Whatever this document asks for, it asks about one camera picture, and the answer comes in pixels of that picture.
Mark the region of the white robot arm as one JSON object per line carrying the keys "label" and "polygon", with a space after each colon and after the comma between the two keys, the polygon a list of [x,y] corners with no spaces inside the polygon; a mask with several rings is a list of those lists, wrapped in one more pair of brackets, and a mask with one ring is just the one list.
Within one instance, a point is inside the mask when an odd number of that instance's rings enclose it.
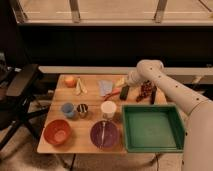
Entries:
{"label": "white robot arm", "polygon": [[141,60],[124,76],[124,83],[138,86],[153,82],[188,115],[182,171],[213,171],[213,100],[164,73],[160,60]]}

